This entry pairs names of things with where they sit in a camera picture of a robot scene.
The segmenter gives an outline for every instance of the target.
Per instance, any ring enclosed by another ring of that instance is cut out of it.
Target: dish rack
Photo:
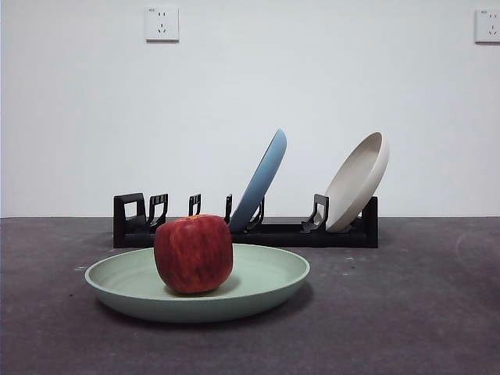
[[[233,196],[226,197],[224,220],[229,223]],[[137,214],[126,217],[125,205],[135,203]],[[264,223],[265,197],[259,204],[258,212],[245,229],[231,233],[233,242],[283,247],[313,248],[378,248],[378,200],[372,197],[351,225],[344,231],[326,231],[329,198],[314,194],[312,213],[307,220],[297,223]],[[155,218],[155,207],[162,205],[162,213]],[[189,216],[201,212],[202,196],[189,197]],[[155,241],[156,228],[165,223],[168,211],[168,194],[154,195],[149,199],[149,215],[145,215],[145,200],[142,193],[117,195],[113,210],[113,247],[147,248]]]

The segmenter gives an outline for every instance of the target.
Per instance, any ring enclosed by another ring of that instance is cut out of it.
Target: white plate
[[[327,230],[346,229],[377,189],[389,160],[389,145],[381,133],[365,138],[349,155],[331,181]]]

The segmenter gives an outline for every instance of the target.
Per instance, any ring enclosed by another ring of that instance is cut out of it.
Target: light green plate
[[[152,248],[97,262],[85,280],[116,311],[140,319],[172,323],[232,320],[260,313],[289,299],[304,283],[309,264],[279,248],[233,244],[231,275],[216,290],[179,295],[156,271]]]

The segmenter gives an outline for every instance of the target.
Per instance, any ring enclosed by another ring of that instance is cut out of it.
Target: apple
[[[233,269],[231,233],[216,215],[193,215],[160,225],[154,253],[159,276],[179,293],[215,289]]]

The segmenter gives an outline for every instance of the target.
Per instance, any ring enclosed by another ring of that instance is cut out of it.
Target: white outlet cover
[[[476,11],[476,43],[500,44],[500,9]]]
[[[146,41],[179,41],[179,8],[149,6],[145,10]]]

